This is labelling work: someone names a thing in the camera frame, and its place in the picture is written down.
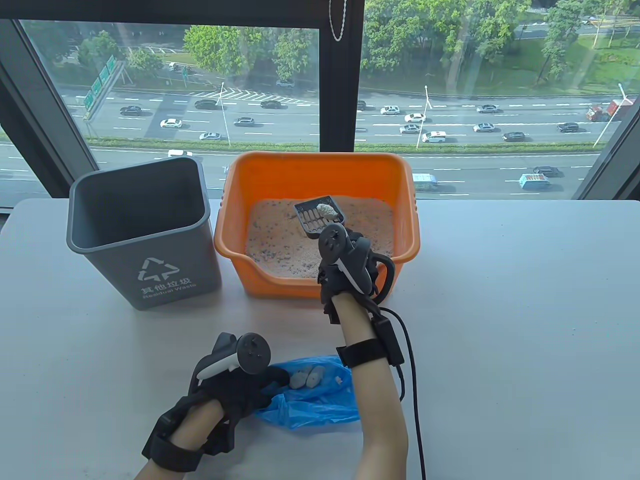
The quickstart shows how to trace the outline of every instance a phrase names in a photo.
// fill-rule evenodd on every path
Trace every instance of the black cable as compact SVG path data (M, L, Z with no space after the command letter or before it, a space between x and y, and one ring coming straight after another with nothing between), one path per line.
M400 324L404 332L404 339L406 340L406 348L407 348L407 351L409 352L409 364L411 365L411 382L413 385L413 418L415 420L415 436L417 437L417 441L418 441L418 455L420 456L420 469L422 470L422 480L426 480L427 472L424 466L424 451L422 450L422 433L420 432L420 417L418 415L418 381L415 374L415 359L413 357L413 348L411 347L411 340L409 340L409 332L406 330L406 326L404 325L403 320L400 318L400 315L395 313L390 308L380 307L380 310L382 310L383 312L392 314L394 317L396 317L396 319L398 320L398 323ZM404 397L404 378L402 377L401 370L399 367L398 367L398 375L400 376L400 379L401 379L400 382L402 386L402 394L401 394L400 400L402 400L402 397Z
M398 372L398 378L400 379L400 402L404 398L404 374L400 365L396 365L396 371Z

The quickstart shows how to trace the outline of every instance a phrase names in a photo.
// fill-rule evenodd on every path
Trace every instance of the red truck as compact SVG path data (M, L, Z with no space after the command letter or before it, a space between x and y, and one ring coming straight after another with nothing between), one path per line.
M606 109L599 105L592 105L587 110L587 120L590 122L608 122L609 119L616 115L616 120L622 120L636 99L627 97L624 100L612 100Z

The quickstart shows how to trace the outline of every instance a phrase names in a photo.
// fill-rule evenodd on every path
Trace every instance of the gray trash bin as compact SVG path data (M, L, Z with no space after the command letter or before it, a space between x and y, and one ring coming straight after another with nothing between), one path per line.
M220 287L210 214L191 158L91 172L71 187L67 244L145 310Z

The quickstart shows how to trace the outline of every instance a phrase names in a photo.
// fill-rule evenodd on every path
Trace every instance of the chain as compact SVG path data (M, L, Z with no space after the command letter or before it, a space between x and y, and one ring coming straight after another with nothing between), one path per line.
M344 19L347 17L347 0L344 0L344 6L342 7L342 26L340 27L340 36L335 36L333 30L333 21L331 20L331 0L329 0L329 25L331 26L331 34L336 42L342 40L342 34L344 33Z

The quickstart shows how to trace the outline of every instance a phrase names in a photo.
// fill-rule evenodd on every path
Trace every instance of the blue plastic bag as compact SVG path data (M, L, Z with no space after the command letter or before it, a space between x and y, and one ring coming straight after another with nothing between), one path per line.
M275 366L293 375L307 366L318 365L324 367L318 386L298 390L285 387L268 408L256 415L267 423L290 430L360 420L351 370L343 366L337 355L299 358Z

